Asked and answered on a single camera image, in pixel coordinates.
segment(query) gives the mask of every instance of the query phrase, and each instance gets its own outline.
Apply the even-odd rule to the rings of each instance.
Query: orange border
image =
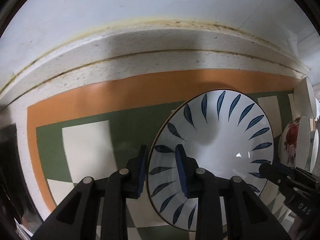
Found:
[[[188,100],[219,88],[242,93],[292,90],[299,79],[246,70],[199,69],[150,73],[100,82],[42,100],[27,111],[30,158],[41,195],[50,211],[55,204],[41,168],[36,127],[76,118]]]

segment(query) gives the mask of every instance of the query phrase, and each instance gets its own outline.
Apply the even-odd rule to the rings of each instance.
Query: silver screw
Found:
[[[91,178],[91,177],[85,177],[85,178],[82,180],[82,182],[83,182],[84,184],[89,184],[91,181],[92,181],[92,178]]]
[[[204,174],[204,173],[205,173],[205,169],[204,168],[196,169],[196,174]]]
[[[119,173],[120,173],[121,175],[126,175],[126,174],[129,173],[129,170],[128,170],[127,168],[123,168],[123,169],[119,170]]]
[[[240,183],[242,181],[242,179],[239,177],[239,176],[234,176],[232,178],[232,180],[235,182],[235,183]]]

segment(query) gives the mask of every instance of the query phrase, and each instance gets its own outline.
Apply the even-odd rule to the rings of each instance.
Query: blue leaf pattern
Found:
[[[171,195],[170,197],[168,197],[168,198],[161,204],[159,213],[161,213],[161,212],[166,208],[166,206],[169,204],[170,200],[172,200],[172,198],[173,198],[176,194]]]
[[[257,177],[257,178],[263,179],[263,176],[258,172],[248,172],[248,173],[253,175],[253,176],[255,176],[255,177]]]
[[[170,185],[173,182],[174,181],[170,181],[170,182],[166,182],[166,183],[163,183],[163,184],[160,184],[159,186],[157,186],[155,188],[155,190],[153,191],[153,193],[151,194],[151,197],[154,197],[155,195],[157,195],[161,190],[163,190],[166,186]]]
[[[172,169],[171,167],[156,167],[152,171],[149,172],[150,175],[155,175],[158,174],[162,171],[170,170]]]
[[[252,136],[250,137],[250,139],[252,139],[252,138],[254,138],[254,137],[257,137],[257,136],[259,136],[259,135],[264,134],[264,133],[267,132],[269,129],[270,129],[269,127],[262,128],[261,130],[257,131],[254,135],[252,135]]]
[[[205,94],[204,97],[202,98],[201,111],[202,111],[202,114],[205,118],[205,121],[207,122],[207,94]]]
[[[160,153],[174,153],[173,150],[171,150],[169,147],[165,145],[156,145],[155,150]]]
[[[260,190],[258,190],[254,185],[248,184],[248,186],[256,193],[259,193]]]
[[[242,112],[241,115],[240,115],[238,125],[240,124],[240,122],[242,121],[242,119],[244,119],[244,117],[250,112],[250,110],[251,110],[251,108],[252,108],[253,106],[254,106],[254,103],[251,104],[251,105],[248,105],[248,106],[243,110],[243,112]]]
[[[261,150],[261,149],[265,149],[265,148],[268,148],[272,145],[272,143],[260,143],[259,145],[257,145],[254,149],[254,150]]]
[[[187,119],[187,121],[190,124],[192,124],[193,127],[195,127],[194,124],[193,124],[193,121],[192,121],[190,106],[188,104],[186,104],[184,109],[183,109],[183,115],[184,115],[185,119]]]
[[[219,98],[218,98],[218,102],[217,102],[218,120],[219,120],[220,109],[221,109],[221,106],[222,106],[222,102],[223,102],[225,93],[226,93],[226,92],[223,91],[223,92],[221,93],[221,95],[219,96]]]
[[[188,219],[188,229],[191,228],[191,225],[192,225],[192,221],[193,221],[193,215],[195,213],[195,210],[196,210],[196,207],[197,205],[194,206],[194,208],[192,209],[190,215],[189,215],[189,219]]]
[[[235,98],[235,99],[232,101],[232,103],[231,103],[231,106],[230,106],[230,109],[229,109],[228,122],[229,122],[230,115],[231,115],[233,109],[236,107],[236,104],[239,102],[240,97],[241,97],[241,94],[237,95],[236,98]]]
[[[255,160],[255,161],[253,161],[251,163],[260,163],[260,164],[262,164],[262,163],[271,163],[271,161],[268,161],[268,160]]]
[[[174,212],[172,224],[175,224],[175,223],[178,221],[178,218],[179,218],[179,216],[180,216],[180,214],[181,214],[183,205],[184,205],[184,203],[181,204],[181,205],[177,208],[177,210]]]
[[[169,123],[167,124],[167,127],[168,127],[170,133],[172,133],[173,135],[179,137],[180,139],[182,139],[182,140],[184,140],[184,141],[186,142],[186,140],[183,139],[183,138],[180,136],[180,134],[178,133],[177,129],[175,128],[175,126],[174,126],[172,123],[169,122]]]
[[[249,128],[251,128],[252,126],[254,126],[256,123],[258,123],[263,117],[264,117],[264,115],[259,115],[259,116],[257,116],[256,118],[253,118],[253,119],[250,121],[250,123],[249,123],[246,131],[247,131]]]

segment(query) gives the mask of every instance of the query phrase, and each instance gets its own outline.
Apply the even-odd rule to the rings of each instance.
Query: white wall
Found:
[[[0,38],[0,87],[48,51],[126,20],[215,22],[265,39],[317,68],[320,38],[293,0],[28,0]]]

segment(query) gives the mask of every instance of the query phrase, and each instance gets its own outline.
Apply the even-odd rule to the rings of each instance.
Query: round ceramic plate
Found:
[[[238,175],[257,195],[267,182],[259,166],[273,161],[273,135],[263,110],[232,90],[215,90],[191,99],[162,126],[147,169],[154,209],[177,228],[196,230],[198,200],[187,199],[181,191],[174,154],[177,144],[183,145],[199,167],[225,179]]]

